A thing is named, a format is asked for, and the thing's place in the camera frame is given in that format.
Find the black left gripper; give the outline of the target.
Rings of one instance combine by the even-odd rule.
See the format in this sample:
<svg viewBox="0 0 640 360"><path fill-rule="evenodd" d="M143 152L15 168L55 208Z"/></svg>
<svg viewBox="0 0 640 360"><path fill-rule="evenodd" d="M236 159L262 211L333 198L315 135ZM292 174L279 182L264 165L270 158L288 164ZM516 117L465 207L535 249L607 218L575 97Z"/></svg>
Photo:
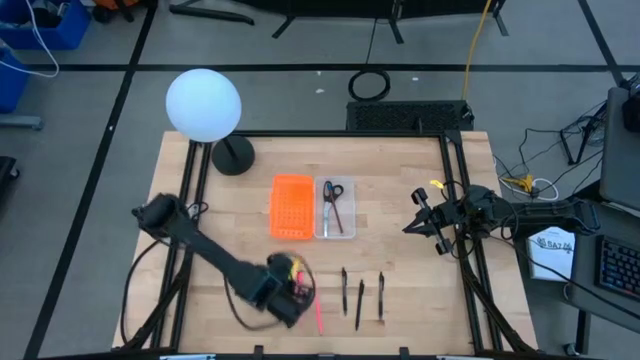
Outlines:
<svg viewBox="0 0 640 360"><path fill-rule="evenodd" d="M293 261L299 259L303 271L306 294L295 294L295 276L291 274ZM295 252L276 252L267 258L269 274L275 279L275 290L267 302L267 310L288 328L293 327L299 318L311 307L315 298L315 278L308 262Z"/></svg>

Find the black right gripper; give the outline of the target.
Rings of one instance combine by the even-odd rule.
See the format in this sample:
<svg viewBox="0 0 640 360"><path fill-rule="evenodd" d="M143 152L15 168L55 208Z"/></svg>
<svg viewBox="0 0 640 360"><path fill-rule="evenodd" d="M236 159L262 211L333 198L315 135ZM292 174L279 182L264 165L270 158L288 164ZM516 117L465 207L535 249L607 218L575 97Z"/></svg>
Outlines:
<svg viewBox="0 0 640 360"><path fill-rule="evenodd" d="M452 201L446 201L431 208L427 204L427 193L424 188L417 188L411 194L412 201L420 207L415 218L403 230L405 234L421 235L436 238L436 251L439 255L453 251L452 242L443 236L442 229L458 223L461 216Z"/></svg>

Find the black handled scissors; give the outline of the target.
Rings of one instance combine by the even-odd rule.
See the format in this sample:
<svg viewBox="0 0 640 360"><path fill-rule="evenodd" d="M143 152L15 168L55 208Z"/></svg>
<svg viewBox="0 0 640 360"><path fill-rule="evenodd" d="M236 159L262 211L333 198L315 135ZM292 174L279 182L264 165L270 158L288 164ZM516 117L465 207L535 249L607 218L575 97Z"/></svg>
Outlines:
<svg viewBox="0 0 640 360"><path fill-rule="evenodd" d="M334 185L331 181L326 181L324 183L324 186L323 186L323 200L324 200L324 206L323 206L323 235L324 235L325 238L329 237L330 213L331 212L334 213L334 210L333 210L332 204L331 204L331 199L330 199L330 191L332 190L332 188L334 186L337 186L337 185Z"/></svg>

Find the clear plastic supply box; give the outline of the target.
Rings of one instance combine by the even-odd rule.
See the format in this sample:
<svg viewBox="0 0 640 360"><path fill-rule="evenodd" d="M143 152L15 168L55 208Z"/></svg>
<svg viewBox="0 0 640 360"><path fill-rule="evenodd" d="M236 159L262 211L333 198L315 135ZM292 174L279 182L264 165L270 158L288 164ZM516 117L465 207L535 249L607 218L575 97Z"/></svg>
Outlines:
<svg viewBox="0 0 640 360"><path fill-rule="evenodd" d="M334 213L330 213L329 237L323 235L323 186L326 181L334 185L342 185L344 193L337 199L336 205L341 218L344 233L340 234ZM315 186L315 225L314 235L323 240L348 240L356 235L356 201L355 184L346 176L318 176L314 178Z"/></svg>

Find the orange perforated plastic lid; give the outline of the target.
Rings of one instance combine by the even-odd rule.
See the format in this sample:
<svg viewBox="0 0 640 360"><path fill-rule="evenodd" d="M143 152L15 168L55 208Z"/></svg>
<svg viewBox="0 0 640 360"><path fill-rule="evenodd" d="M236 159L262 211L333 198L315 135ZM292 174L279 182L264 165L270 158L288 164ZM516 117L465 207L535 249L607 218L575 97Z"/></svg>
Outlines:
<svg viewBox="0 0 640 360"><path fill-rule="evenodd" d="M276 175L270 193L270 235L283 240L309 240L314 222L314 179L308 175Z"/></svg>

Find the white printed booklet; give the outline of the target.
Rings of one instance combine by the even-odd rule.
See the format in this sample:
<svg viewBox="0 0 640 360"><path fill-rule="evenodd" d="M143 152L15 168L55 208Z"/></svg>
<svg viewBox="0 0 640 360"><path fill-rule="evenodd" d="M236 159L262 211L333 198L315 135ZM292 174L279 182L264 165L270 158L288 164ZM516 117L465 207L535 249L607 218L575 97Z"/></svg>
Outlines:
<svg viewBox="0 0 640 360"><path fill-rule="evenodd" d="M531 235L527 250L533 263L529 264L530 276L534 280L564 282L555 274L569 278L572 272L575 235L558 227L549 227Z"/></svg>

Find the black tripod stand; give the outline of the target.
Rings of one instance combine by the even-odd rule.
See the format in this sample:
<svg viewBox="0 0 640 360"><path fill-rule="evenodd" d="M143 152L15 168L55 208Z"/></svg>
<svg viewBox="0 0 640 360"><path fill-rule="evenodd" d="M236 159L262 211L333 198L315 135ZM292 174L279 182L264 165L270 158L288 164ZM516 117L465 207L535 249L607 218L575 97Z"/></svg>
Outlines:
<svg viewBox="0 0 640 360"><path fill-rule="evenodd" d="M580 163L588 146L600 146L604 143L606 115L607 101L603 101L560 130L560 141L569 165ZM580 138L580 143L577 154L573 155L569 141L575 136Z"/></svg>

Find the black backlit keyboard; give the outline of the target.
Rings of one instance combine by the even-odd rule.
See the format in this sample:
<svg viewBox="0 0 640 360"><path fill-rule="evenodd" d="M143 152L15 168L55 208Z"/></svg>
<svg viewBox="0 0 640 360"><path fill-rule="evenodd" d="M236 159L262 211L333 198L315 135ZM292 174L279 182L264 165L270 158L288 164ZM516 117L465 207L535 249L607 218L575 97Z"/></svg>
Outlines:
<svg viewBox="0 0 640 360"><path fill-rule="evenodd" d="M640 302L640 245L599 235L595 285Z"/></svg>

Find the black stand with legs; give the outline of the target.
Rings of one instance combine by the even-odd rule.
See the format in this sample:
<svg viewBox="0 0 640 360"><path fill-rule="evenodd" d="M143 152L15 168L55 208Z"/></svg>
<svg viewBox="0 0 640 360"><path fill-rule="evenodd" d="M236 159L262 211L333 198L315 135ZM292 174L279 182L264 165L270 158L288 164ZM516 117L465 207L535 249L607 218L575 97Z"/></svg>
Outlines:
<svg viewBox="0 0 640 360"><path fill-rule="evenodd" d="M506 0L273 0L274 11L285 16L284 23L273 33L279 38L296 18L370 18L385 19L397 44L404 40L398 22L404 19L482 13L488 7L502 36L508 30L501 18Z"/></svg>

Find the white globe lamp black base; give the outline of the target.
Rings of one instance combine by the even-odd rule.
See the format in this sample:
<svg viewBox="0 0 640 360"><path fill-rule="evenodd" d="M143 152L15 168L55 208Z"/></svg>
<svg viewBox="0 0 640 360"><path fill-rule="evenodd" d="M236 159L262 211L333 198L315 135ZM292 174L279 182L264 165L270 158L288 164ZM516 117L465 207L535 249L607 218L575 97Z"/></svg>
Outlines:
<svg viewBox="0 0 640 360"><path fill-rule="evenodd" d="M241 175L253 166L253 145L234 133L242 115L241 97L221 73L198 68L178 75L166 92L165 109L179 133L211 147L210 161L219 173Z"/></svg>

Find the black desk device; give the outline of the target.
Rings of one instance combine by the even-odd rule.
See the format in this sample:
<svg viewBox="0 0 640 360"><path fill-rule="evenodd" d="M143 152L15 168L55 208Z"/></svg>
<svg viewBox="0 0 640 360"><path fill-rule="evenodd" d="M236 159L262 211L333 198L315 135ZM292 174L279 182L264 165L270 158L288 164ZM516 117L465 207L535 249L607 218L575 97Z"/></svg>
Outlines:
<svg viewBox="0 0 640 360"><path fill-rule="evenodd" d="M627 131L640 133L640 72L627 81L629 98L622 106L623 123Z"/></svg>

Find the orange and black equipment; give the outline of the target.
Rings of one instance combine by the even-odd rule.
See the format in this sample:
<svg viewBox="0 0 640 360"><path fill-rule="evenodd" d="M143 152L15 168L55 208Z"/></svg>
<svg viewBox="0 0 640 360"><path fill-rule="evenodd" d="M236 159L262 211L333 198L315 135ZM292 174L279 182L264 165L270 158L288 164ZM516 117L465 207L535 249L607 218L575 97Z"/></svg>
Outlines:
<svg viewBox="0 0 640 360"><path fill-rule="evenodd" d="M118 14L131 23L134 21L133 8L149 6L149 0L93 0L93 2L94 8L91 11L93 19L103 24L109 23Z"/></svg>

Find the large blue storage bin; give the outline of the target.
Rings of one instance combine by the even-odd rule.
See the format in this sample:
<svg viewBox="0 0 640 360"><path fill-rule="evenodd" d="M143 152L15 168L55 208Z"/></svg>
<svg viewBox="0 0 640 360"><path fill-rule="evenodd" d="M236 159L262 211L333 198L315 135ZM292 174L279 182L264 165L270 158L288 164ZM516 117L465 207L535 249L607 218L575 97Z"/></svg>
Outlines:
<svg viewBox="0 0 640 360"><path fill-rule="evenodd" d="M76 49L89 27L91 17L80 0L52 0L56 5L66 4L66 10L57 27L38 26L38 32L49 50ZM14 26L0 20L0 39L14 50L43 50L30 25Z"/></svg>

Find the small blue storage bin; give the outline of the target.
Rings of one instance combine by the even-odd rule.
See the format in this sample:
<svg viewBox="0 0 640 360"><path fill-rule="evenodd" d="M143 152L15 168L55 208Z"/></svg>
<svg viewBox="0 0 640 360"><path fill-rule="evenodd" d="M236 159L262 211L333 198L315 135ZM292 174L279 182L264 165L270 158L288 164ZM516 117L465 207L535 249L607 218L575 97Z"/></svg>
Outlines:
<svg viewBox="0 0 640 360"><path fill-rule="evenodd" d="M12 53L0 47L0 113L13 112L24 92L29 75Z"/></svg>

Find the black aluminium table frame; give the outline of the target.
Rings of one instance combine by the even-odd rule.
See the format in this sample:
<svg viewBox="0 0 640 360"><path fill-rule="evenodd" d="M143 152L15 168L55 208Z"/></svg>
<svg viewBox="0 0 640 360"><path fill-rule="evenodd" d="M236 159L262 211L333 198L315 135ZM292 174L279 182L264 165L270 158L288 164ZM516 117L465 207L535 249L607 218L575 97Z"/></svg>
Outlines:
<svg viewBox="0 0 640 360"><path fill-rule="evenodd" d="M163 346L181 352L267 354L471 354L494 342L487 315L469 310L461 268L441 256L432 240L403 229L416 211L411 192L424 188L431 203L442 196L431 180L469 180L498 188L488 137L466 132L460 144L442 137L346 131L253 132L254 165L239 176L211 166L201 146L179 133L163 135L152 193L189 188L189 202L207 210L199 226L233 255L261 263L275 252L293 251L309 263L324 321L318 334L315 306L291 328L276 325L225 291L221 274L194 257L185 295L167 310ZM346 176L355 184L356 235L348 240L279 240L270 235L273 178L278 174ZM342 312L341 268L348 275L348 313ZM378 276L383 272L384 320L378 320ZM361 323L355 331L360 280L364 280Z"/></svg>

